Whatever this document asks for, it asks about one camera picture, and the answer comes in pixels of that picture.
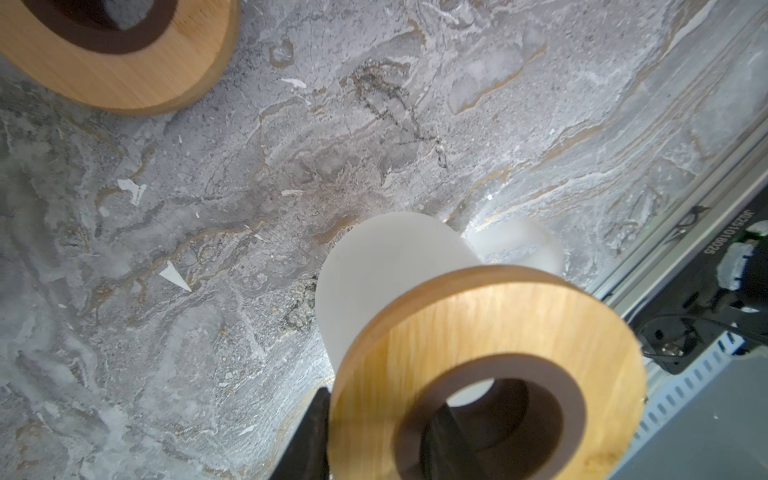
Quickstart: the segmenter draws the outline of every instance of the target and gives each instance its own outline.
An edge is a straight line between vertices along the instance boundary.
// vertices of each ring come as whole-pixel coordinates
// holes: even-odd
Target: frosted glass mug
[[[440,220],[413,212],[382,214],[356,225],[331,249],[317,280],[315,315],[333,369],[368,322],[397,297],[443,273],[482,265],[480,257],[524,246],[535,250],[515,264],[561,273],[559,243],[526,217],[494,224],[466,240]],[[492,383],[468,386],[448,404],[472,403]]]

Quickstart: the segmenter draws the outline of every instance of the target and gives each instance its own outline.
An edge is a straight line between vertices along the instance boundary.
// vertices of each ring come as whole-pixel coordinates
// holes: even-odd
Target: gray marble countertop
[[[0,72],[2,476],[266,478],[333,381],[344,231],[528,215],[585,286],[762,118],[768,5],[248,0],[213,90],[152,118]]]

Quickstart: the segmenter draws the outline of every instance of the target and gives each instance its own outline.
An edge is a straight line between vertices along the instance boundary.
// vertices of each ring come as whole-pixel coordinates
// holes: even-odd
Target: mug handle
[[[481,258],[503,250],[536,245],[538,248],[534,252],[516,261],[515,265],[529,266],[554,275],[563,271],[564,255],[560,243],[543,225],[528,217],[494,223],[466,235],[465,241]]]

